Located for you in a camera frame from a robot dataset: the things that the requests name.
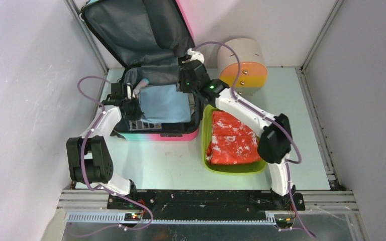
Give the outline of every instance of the green tray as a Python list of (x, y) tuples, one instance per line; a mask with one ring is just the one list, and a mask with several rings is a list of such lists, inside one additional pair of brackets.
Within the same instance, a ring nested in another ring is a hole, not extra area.
[(206, 168), (213, 172), (226, 173), (226, 174), (253, 174), (262, 172), (267, 163), (261, 159), (261, 161), (249, 163), (249, 164), (237, 164), (237, 165), (211, 165), (206, 160), (206, 151), (212, 138), (212, 112), (219, 111), (217, 108), (207, 105), (204, 109), (203, 122), (202, 122), (202, 159)]

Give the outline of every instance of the suitcase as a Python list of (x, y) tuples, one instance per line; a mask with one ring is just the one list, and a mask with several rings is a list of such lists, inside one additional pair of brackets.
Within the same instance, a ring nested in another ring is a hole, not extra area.
[[(179, 61), (195, 46), (175, 0), (90, 1), (80, 17), (125, 68), (119, 81), (133, 86), (142, 78), (150, 85), (176, 84)], [(139, 141), (190, 141), (199, 133), (203, 104), (195, 96), (189, 99), (190, 122), (147, 124), (122, 119), (112, 135)]]

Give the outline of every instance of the red bag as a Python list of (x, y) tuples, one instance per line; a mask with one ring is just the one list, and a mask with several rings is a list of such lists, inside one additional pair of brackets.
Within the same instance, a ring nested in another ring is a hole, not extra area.
[(212, 140), (207, 149), (211, 164), (234, 165), (261, 160), (254, 131), (223, 111), (212, 113)]

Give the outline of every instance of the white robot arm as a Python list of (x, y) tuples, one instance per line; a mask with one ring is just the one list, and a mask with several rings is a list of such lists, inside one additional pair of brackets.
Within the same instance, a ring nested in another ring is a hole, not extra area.
[[(113, 128), (121, 121), (121, 110), (118, 106), (105, 105), (105, 111), (102, 113), (104, 114), (103, 117), (100, 118), (101, 112), (99, 112), (89, 125), (88, 129), (82, 133), (81, 138), (85, 138), (85, 135), (89, 132), (89, 130), (92, 131), (92, 134), (89, 136), (89, 138), (102, 137), (104, 140), (107, 140), (107, 138), (110, 137)], [(99, 120), (99, 122), (95, 125), (95, 128), (93, 128), (94, 123), (97, 120)], [(119, 174), (113, 172), (113, 168), (111, 168), (111, 172), (112, 174), (110, 180), (104, 182), (92, 182), (91, 186), (103, 186), (112, 192), (128, 195), (131, 188), (130, 180), (125, 179)]]
[[(274, 115), (259, 109), (241, 96), (237, 97), (238, 101), (235, 101), (231, 95), (231, 90), (226, 88), (221, 91), (220, 96), (215, 99), (215, 107), (236, 117), (242, 123), (250, 127), (257, 134), (257, 136), (262, 136), (264, 127), (269, 127), (271, 123), (260, 118), (257, 114), (240, 104), (239, 100), (248, 103), (249, 106), (254, 107), (256, 110), (262, 112), (269, 118), (274, 119)], [(280, 196), (285, 196), (288, 193), (285, 161), (289, 158), (289, 155), (289, 153), (286, 153), (280, 160), (280, 163), (268, 164), (271, 174), (271, 189)]]

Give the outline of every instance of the light blue cloth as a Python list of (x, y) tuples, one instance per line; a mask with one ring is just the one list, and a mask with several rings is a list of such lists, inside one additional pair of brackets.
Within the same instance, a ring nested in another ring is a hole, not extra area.
[(139, 98), (141, 110), (144, 112), (142, 122), (190, 122), (188, 94), (177, 92), (175, 84), (144, 87)]

